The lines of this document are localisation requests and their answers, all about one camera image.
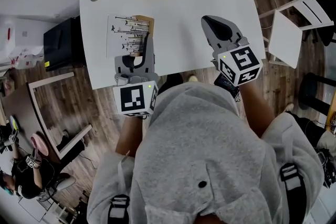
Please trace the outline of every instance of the white paper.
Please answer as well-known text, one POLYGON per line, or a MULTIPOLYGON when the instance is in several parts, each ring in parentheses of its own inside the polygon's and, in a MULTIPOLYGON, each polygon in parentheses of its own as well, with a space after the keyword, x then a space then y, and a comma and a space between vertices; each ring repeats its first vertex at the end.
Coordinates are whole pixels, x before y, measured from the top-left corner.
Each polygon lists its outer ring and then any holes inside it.
POLYGON ((112 58, 142 52, 149 23, 132 16, 108 15, 106 56, 112 58))

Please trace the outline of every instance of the black strap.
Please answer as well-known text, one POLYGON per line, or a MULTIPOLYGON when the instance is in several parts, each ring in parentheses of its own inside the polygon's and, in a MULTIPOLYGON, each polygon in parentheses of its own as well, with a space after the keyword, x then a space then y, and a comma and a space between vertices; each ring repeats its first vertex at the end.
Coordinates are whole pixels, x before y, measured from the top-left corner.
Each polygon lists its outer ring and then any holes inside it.
POLYGON ((130 197, 124 194, 114 196, 111 200, 111 206, 109 209, 108 224, 128 224, 130 218, 128 216, 127 208, 130 205, 130 197))
POLYGON ((306 186, 299 174, 296 164, 286 163, 280 169, 281 181, 285 182, 289 224, 300 224, 304 221, 307 207, 306 186))

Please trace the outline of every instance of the gray hoodie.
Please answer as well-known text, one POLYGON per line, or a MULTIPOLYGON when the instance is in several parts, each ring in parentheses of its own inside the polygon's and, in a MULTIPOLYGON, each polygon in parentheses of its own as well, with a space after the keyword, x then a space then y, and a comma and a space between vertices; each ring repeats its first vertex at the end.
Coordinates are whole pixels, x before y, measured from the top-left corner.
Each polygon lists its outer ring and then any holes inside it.
POLYGON ((291 115, 279 115, 259 139, 227 91, 202 83, 158 96, 136 154, 135 160, 104 155, 89 199, 90 224, 107 224, 111 199, 124 192, 130 223, 192 224, 197 214, 216 214, 228 224, 287 224, 280 167, 299 167, 307 211, 323 183, 321 163, 291 115))

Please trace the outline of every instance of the black stool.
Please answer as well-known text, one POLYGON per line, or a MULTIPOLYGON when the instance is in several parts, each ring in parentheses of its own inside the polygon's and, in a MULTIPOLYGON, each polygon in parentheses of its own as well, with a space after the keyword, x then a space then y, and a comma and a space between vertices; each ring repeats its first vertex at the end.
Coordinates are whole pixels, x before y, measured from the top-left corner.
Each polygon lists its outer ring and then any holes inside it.
POLYGON ((317 94, 317 83, 322 82, 336 87, 336 81, 327 79, 313 73, 308 73, 303 77, 299 90, 299 106, 306 110, 309 107, 328 116, 330 105, 315 98, 317 94))

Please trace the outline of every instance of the pink plate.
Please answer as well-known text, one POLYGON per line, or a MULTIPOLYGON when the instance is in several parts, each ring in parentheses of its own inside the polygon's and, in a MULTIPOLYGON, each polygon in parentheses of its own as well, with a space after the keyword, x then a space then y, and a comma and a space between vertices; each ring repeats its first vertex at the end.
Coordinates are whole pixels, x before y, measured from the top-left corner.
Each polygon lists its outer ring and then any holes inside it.
POLYGON ((34 148, 38 149, 43 155, 48 156, 49 150, 46 143, 38 134, 33 134, 30 138, 33 143, 34 148))

